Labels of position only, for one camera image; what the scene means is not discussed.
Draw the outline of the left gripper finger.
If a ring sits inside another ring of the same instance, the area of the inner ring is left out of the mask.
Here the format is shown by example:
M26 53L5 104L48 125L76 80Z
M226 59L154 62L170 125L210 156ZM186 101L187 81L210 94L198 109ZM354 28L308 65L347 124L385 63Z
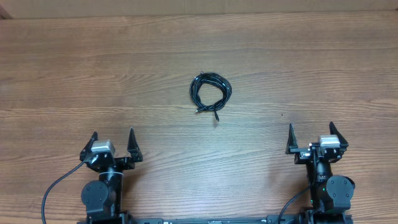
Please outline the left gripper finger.
M91 152L92 145L97 140L98 140L98 133L94 131L92 136L90 137L90 140L88 141L86 146L82 149L81 153Z
M127 151L130 154L139 154L141 152L141 150L139 149L139 145L137 143L133 128L130 128L130 131L129 131Z

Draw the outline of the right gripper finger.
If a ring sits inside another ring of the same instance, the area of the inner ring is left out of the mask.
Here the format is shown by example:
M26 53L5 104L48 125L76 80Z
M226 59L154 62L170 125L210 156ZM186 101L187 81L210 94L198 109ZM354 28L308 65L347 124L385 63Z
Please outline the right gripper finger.
M334 123L332 121L330 121L330 123L329 123L329 129L330 129L330 134L337 136L341 147L348 147L349 146L347 140L337 130L336 126L334 125Z
M297 140L294 133L294 126L292 123L289 124L289 136L287 140L286 149L298 148Z

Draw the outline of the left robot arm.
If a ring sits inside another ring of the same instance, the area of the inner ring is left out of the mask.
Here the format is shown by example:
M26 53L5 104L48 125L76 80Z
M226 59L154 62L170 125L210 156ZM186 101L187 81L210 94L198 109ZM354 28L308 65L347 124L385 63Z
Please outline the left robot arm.
M124 171L133 170L135 163L143 161L133 128L127 143L129 155L115 157L115 152L112 141L100 141L96 132L80 152L82 163L98 173L98 179L88 182L81 191L87 223L136 222L128 211L122 210Z

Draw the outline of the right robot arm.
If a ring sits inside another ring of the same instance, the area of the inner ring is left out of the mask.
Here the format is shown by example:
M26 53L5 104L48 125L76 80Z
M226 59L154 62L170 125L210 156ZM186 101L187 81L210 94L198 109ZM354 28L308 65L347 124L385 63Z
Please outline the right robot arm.
M281 223L352 223L345 211L351 208L355 182L347 176L333 175L331 164L342 159L349 146L347 140L329 123L330 133L320 135L317 142L307 147L298 147L294 126L289 124L286 154L295 156L295 164L304 164L307 169L308 187L294 195L282 208L277 218ZM304 208L293 218L285 218L287 207L305 192L310 192L311 208Z

